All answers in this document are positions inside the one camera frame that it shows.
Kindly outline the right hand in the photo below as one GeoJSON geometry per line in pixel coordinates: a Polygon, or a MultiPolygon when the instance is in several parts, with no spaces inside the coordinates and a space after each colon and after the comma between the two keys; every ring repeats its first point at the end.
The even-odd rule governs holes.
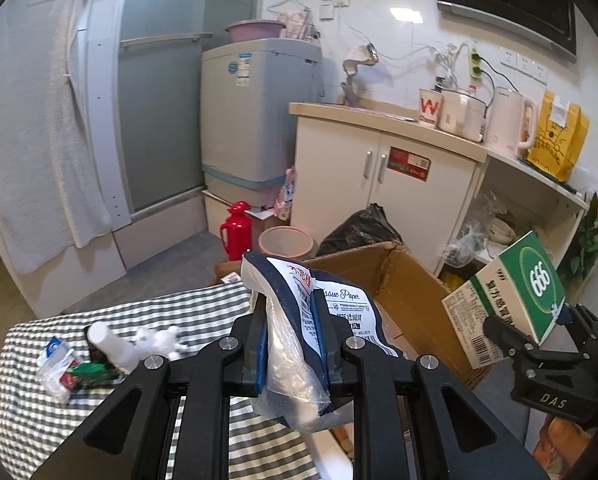
{"type": "Polygon", "coordinates": [[[580,464],[597,428],[583,429],[575,422],[547,415],[532,455],[549,479],[585,479],[580,464]]]}

